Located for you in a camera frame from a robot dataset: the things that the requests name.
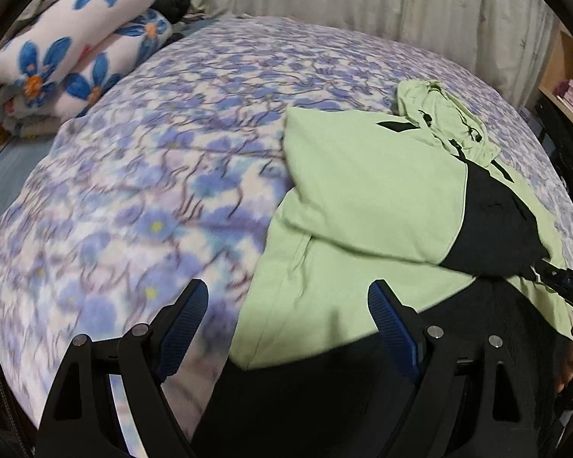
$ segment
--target human hand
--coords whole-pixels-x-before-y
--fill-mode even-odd
[[[565,359],[560,367],[560,374],[556,379],[556,392],[561,393],[573,379],[573,341],[570,341],[565,353]]]

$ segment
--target metal screw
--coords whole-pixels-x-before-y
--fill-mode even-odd
[[[136,337],[144,336],[148,332],[147,324],[136,324],[132,327],[132,334]]]
[[[75,346],[82,346],[86,342],[87,342],[87,336],[84,334],[77,334],[72,339],[72,344],[74,344]]]
[[[428,333],[429,336],[435,339],[444,337],[444,329],[438,326],[431,326],[428,329],[426,329],[426,332]]]
[[[501,339],[499,336],[490,336],[488,338],[488,342],[495,348],[500,348],[503,345],[503,339]]]

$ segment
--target blue floral blanket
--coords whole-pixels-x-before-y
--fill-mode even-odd
[[[573,268],[573,205],[499,94],[440,56],[282,18],[226,19],[153,55],[83,117],[0,219],[0,362],[38,424],[72,337],[121,336],[206,281],[208,312],[163,390],[193,435],[220,375],[270,219],[291,187],[289,105],[391,111],[402,79],[437,79],[485,123],[556,216]],[[118,378],[118,413],[143,456]]]
[[[0,124],[57,132],[172,34],[155,0],[59,0],[0,49]]]

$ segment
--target blue gripper pad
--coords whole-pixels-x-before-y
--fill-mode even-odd
[[[163,382],[178,371],[207,309],[208,287],[200,281],[159,344],[153,371],[158,381]]]
[[[376,282],[369,286],[367,306],[397,370],[413,384],[418,384],[422,373],[418,366],[417,344]]]

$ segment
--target white curtain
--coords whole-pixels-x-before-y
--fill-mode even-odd
[[[193,0],[213,15],[285,16],[439,53],[523,105],[536,89],[558,19],[543,0]]]

